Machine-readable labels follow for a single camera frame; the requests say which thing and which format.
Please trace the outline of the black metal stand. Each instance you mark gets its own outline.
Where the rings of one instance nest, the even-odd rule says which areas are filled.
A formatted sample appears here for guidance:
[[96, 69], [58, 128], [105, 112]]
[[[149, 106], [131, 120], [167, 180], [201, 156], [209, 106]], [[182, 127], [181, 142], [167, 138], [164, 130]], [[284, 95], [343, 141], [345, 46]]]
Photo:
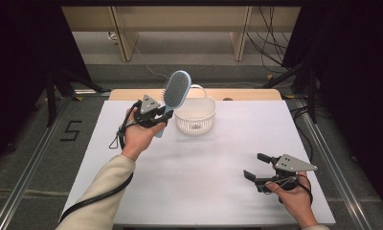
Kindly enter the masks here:
[[75, 94], [75, 90], [71, 85], [72, 81], [79, 82], [87, 88], [95, 90], [97, 93], [110, 92], [110, 89], [103, 88], [97, 84], [94, 84], [90, 79], [81, 77], [80, 75], [66, 68], [57, 67], [51, 69], [46, 77], [48, 127], [53, 124], [57, 115], [55, 89], [57, 89], [63, 97], [72, 97]]
[[316, 74], [314, 69], [302, 62], [294, 68], [290, 69], [281, 76], [267, 82], [263, 88], [269, 89], [288, 78], [295, 76], [293, 80], [291, 90], [294, 94], [307, 93], [307, 111], [311, 121], [316, 124], [317, 120], [315, 117], [315, 93], [316, 93]]

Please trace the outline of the black curtain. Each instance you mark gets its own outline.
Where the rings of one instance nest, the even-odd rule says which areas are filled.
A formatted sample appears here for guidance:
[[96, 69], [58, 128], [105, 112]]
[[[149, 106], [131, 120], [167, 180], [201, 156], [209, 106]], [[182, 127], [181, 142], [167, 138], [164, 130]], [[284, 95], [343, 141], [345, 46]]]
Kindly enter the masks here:
[[320, 92], [383, 201], [383, 0], [292, 0], [290, 65], [314, 47]]
[[0, 0], [0, 154], [59, 69], [90, 79], [62, 8]]

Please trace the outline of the person's left hand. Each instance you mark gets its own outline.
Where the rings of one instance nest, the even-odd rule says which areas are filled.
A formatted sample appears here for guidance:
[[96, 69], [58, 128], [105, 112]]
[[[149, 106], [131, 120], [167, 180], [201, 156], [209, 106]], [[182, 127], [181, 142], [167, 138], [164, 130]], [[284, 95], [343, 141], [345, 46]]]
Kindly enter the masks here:
[[136, 161], [140, 154], [148, 148], [153, 137], [166, 127], [165, 123], [146, 128], [137, 124], [129, 126], [124, 134], [124, 148], [122, 156]]

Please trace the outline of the metal floor rail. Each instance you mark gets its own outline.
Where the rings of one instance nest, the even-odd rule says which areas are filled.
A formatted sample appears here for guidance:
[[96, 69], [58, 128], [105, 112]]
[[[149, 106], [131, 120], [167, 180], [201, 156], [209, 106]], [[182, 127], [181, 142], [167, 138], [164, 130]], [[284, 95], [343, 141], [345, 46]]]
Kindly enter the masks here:
[[299, 132], [303, 135], [308, 145], [310, 146], [310, 161], [314, 163], [316, 155], [320, 156], [327, 167], [329, 176], [331, 177], [336, 191], [340, 194], [342, 202], [345, 204], [346, 209], [352, 219], [357, 230], [372, 230], [372, 224], [368, 220], [365, 210], [363, 209], [359, 199], [356, 197], [354, 190], [350, 187], [349, 181], [344, 176], [343, 171], [340, 169], [337, 159], [333, 156], [329, 145], [322, 131], [319, 129], [318, 124], [314, 123], [310, 117], [309, 105], [304, 99], [296, 101], [298, 108], [303, 111], [298, 114], [302, 116], [308, 135], [302, 129]]
[[23, 198], [23, 195], [25, 194], [29, 184], [31, 183], [32, 178], [47, 148], [51, 143], [59, 120], [70, 101], [72, 101], [71, 97], [61, 99], [59, 108], [56, 110], [55, 119], [45, 127], [40, 140], [35, 146], [35, 150], [30, 155], [30, 159], [25, 165], [24, 171], [21, 173], [12, 189], [8, 192], [7, 199], [2, 208], [0, 209], [0, 230], [7, 230], [12, 220], [12, 217], [14, 216]]

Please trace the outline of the white plastic basket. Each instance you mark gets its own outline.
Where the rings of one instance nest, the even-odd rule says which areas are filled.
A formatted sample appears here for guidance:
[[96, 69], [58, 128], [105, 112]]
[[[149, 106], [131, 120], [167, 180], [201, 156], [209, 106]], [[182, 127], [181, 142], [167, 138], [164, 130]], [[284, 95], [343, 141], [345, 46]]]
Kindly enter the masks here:
[[204, 87], [193, 84], [191, 89], [199, 89], [202, 97], [186, 98], [183, 104], [174, 110], [176, 127], [184, 134], [200, 136], [214, 126], [216, 113], [215, 99], [207, 95]]

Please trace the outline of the light wooden table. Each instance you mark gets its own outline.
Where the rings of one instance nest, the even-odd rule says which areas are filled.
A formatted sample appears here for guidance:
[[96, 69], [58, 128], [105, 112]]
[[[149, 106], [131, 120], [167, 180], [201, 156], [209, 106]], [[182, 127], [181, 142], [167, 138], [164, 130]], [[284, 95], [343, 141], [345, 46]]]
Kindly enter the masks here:
[[[115, 89], [109, 96], [110, 101], [137, 101], [144, 95], [160, 101], [162, 89]], [[280, 101], [282, 96], [276, 89], [239, 89], [239, 88], [206, 88], [191, 89], [189, 97], [196, 98], [207, 95], [217, 101]]]

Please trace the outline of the blue hairbrush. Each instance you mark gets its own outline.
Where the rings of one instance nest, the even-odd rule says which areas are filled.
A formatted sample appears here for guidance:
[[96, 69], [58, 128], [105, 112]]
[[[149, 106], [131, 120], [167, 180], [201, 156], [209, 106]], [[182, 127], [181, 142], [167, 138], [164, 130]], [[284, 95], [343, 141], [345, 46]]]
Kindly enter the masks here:
[[164, 115], [183, 104], [191, 85], [192, 78], [186, 71], [176, 71], [169, 77], [163, 93]]

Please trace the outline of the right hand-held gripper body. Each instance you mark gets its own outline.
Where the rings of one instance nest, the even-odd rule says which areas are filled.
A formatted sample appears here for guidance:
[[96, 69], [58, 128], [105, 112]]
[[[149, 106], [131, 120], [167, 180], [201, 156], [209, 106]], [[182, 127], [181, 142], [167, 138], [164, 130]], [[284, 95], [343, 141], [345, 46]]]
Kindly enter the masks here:
[[268, 181], [278, 184], [283, 190], [293, 190], [299, 184], [299, 172], [318, 170], [317, 166], [289, 154], [273, 158], [274, 161], [269, 164], [272, 165], [276, 174], [272, 178], [261, 178], [263, 182], [258, 185], [258, 191], [260, 193], [270, 193], [270, 190], [265, 186], [265, 183]]

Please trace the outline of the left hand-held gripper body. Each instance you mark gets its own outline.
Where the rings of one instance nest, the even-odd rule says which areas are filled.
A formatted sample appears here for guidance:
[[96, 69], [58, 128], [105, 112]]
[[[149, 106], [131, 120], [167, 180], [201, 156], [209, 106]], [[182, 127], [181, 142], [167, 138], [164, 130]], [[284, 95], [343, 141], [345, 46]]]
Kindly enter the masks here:
[[157, 101], [148, 95], [144, 95], [141, 100], [135, 103], [137, 111], [134, 119], [141, 127], [154, 127], [159, 122], [160, 116], [157, 115], [158, 109], [162, 107]]

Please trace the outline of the beige wooden desk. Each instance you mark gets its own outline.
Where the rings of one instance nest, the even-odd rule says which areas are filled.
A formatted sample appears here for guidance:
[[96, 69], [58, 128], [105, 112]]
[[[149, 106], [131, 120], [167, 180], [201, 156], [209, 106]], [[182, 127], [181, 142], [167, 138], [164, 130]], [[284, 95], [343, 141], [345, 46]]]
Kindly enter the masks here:
[[140, 32], [225, 32], [235, 60], [243, 57], [249, 32], [291, 33], [299, 7], [64, 7], [73, 32], [114, 32], [122, 60], [132, 58]]

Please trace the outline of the person's right hand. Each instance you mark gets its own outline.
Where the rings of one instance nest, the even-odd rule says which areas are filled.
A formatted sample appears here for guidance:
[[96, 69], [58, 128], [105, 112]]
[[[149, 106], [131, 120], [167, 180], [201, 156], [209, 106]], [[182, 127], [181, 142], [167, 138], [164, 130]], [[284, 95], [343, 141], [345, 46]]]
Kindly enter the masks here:
[[308, 227], [318, 225], [311, 208], [311, 198], [308, 194], [310, 190], [310, 182], [306, 172], [299, 172], [299, 182], [302, 187], [298, 186], [294, 190], [286, 191], [274, 182], [267, 182], [266, 187], [281, 200], [287, 212], [298, 222], [302, 230]]

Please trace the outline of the white board sheet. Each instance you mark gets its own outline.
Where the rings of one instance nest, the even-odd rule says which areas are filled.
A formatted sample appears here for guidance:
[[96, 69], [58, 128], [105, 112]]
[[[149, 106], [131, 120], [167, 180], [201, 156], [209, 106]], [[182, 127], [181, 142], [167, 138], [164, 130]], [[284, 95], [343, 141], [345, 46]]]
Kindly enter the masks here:
[[306, 160], [284, 101], [219, 101], [213, 128], [190, 136], [170, 120], [136, 162], [114, 222], [126, 227], [253, 227], [294, 223], [276, 195], [244, 177], [270, 178], [264, 153]]

